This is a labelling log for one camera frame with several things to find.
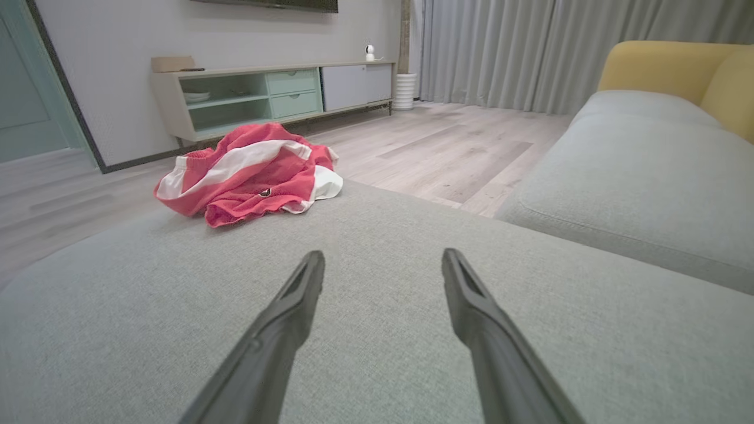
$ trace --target door frame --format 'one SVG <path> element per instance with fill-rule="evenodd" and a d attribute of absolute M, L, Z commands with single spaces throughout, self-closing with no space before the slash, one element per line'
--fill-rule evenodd
<path fill-rule="evenodd" d="M 82 149 L 92 164 L 106 169 L 81 109 L 60 65 L 34 0 L 0 0 L 0 15 L 50 118 L 70 149 Z"/>

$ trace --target baseboard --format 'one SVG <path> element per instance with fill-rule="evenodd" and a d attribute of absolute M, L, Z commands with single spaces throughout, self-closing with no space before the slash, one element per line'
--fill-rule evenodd
<path fill-rule="evenodd" d="M 135 167 L 143 164 L 148 164 L 149 162 L 159 161 L 161 159 L 172 158 L 173 156 L 185 155 L 188 152 L 196 150 L 197 146 L 198 143 L 195 143 L 181 149 L 169 150 L 167 152 L 144 156 L 143 158 L 133 159 L 130 161 L 121 162 L 119 164 L 107 165 L 105 167 L 101 167 L 100 170 L 103 174 L 109 174 L 111 172 L 120 171 L 121 169 L 126 169 L 127 167 Z"/>

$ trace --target drawer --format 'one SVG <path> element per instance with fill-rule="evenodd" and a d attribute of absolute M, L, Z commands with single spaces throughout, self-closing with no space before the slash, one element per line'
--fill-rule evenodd
<path fill-rule="evenodd" d="M 316 69 L 298 69 L 267 74 L 267 87 L 271 96 L 296 91 L 317 90 L 319 84 Z"/>
<path fill-rule="evenodd" d="M 272 102 L 272 114 L 275 118 L 320 111 L 319 98 L 316 92 L 272 97 L 270 101 Z"/>

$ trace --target white wall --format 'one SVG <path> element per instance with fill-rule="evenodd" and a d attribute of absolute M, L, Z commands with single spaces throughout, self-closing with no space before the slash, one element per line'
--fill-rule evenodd
<path fill-rule="evenodd" d="M 397 60 L 400 0 L 339 0 L 319 14 L 189 0 L 36 0 L 107 164 L 177 148 L 149 89 L 150 58 L 192 55 L 197 66 Z"/>

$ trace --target fabric upholstery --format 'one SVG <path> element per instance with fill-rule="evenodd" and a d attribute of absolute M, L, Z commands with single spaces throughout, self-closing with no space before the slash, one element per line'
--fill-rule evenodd
<path fill-rule="evenodd" d="M 669 94 L 632 90 L 597 91 L 576 114 L 571 125 L 587 116 L 616 114 L 720 128 L 720 123 L 709 113 L 686 99 Z"/>
<path fill-rule="evenodd" d="M 754 294 L 754 146 L 633 115 L 575 122 L 500 220 Z"/>
<path fill-rule="evenodd" d="M 608 55 L 599 91 L 671 94 L 701 104 L 718 66 L 743 45 L 678 41 L 624 41 Z"/>
<path fill-rule="evenodd" d="M 754 143 L 754 47 L 723 60 L 701 106 L 729 131 Z"/>
<path fill-rule="evenodd" d="M 746 422 L 754 297 L 346 182 L 224 229 L 165 210 L 0 292 L 0 422 L 176 422 L 301 257 L 325 282 L 282 423 L 482 422 L 440 256 L 460 249 L 588 422 Z"/>

